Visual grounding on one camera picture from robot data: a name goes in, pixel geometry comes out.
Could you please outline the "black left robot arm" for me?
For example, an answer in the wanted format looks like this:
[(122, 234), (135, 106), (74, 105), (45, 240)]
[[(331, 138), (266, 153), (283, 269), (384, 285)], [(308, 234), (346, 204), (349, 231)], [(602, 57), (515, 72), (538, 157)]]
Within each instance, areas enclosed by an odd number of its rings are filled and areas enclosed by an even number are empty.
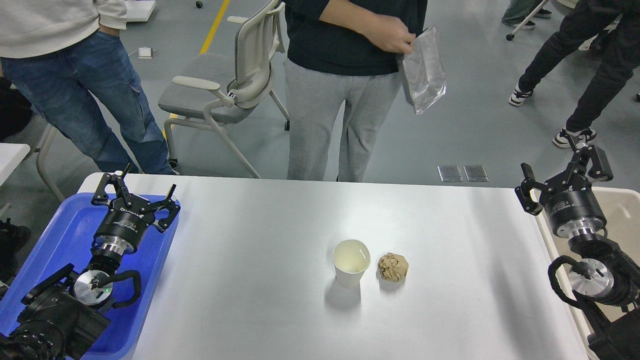
[(105, 173), (55, 213), (1, 301), (3, 360), (115, 360), (137, 339), (180, 203)]

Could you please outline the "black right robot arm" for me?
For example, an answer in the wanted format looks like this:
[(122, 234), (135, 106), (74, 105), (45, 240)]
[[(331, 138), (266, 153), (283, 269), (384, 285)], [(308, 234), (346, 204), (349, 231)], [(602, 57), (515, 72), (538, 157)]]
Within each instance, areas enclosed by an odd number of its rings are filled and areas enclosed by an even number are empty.
[(607, 237), (607, 220), (592, 191), (613, 172), (606, 153), (576, 145), (564, 171), (539, 182), (529, 164), (515, 194), (524, 212), (544, 214), (551, 233), (567, 240), (569, 255), (549, 265), (551, 289), (575, 315), (582, 313), (592, 332), (588, 350), (599, 360), (639, 358), (639, 266)]

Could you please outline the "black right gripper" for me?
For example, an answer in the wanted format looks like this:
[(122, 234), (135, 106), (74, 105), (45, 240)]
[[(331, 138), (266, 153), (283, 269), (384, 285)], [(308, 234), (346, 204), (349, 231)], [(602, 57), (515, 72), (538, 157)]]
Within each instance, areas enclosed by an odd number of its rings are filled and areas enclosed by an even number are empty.
[[(595, 145), (578, 144), (573, 147), (573, 157), (560, 175), (560, 191), (548, 183), (538, 182), (530, 164), (520, 164), (524, 179), (515, 187), (515, 194), (523, 210), (539, 215), (544, 210), (551, 232), (563, 239), (571, 239), (579, 231), (596, 233), (607, 225), (606, 217), (591, 187), (597, 182), (610, 182), (614, 178), (607, 155)], [(551, 195), (546, 203), (535, 201), (533, 190), (541, 195)]]

